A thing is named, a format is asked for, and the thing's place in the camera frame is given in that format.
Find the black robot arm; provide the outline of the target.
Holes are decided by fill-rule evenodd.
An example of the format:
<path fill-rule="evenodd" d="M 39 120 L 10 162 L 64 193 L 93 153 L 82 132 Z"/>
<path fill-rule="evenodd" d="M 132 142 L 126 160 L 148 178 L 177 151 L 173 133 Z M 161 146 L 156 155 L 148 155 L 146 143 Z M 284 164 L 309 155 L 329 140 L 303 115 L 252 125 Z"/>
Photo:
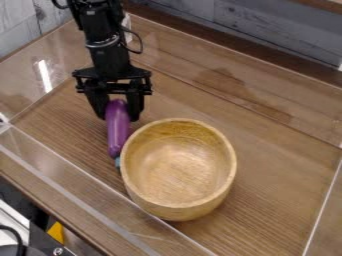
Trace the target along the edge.
<path fill-rule="evenodd" d="M 76 92 L 85 95 L 100 119 L 105 118 L 109 95 L 124 95 L 129 121 L 137 121 L 144 110 L 144 96 L 152 94 L 152 73 L 133 66 L 129 60 L 129 54 L 140 54 L 142 49 L 128 47 L 125 34 L 134 35 L 138 41 L 141 38 L 121 25 L 121 0 L 65 0 L 64 5 L 57 0 L 50 2 L 57 9 L 70 11 L 77 28 L 84 33 L 92 60 L 90 67 L 72 72 Z"/>

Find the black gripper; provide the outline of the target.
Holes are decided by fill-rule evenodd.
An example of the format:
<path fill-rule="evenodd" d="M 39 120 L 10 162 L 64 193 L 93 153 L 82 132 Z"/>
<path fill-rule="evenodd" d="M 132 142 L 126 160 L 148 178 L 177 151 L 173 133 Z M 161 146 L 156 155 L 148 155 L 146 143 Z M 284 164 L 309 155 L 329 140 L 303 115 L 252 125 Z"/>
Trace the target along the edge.
<path fill-rule="evenodd" d="M 92 66 L 72 72 L 76 91 L 86 100 L 100 119 L 105 118 L 106 94 L 125 94 L 129 120 L 136 122 L 144 109 L 144 95 L 152 94 L 150 72 L 130 64 L 128 48 L 121 43 L 88 44 Z"/>

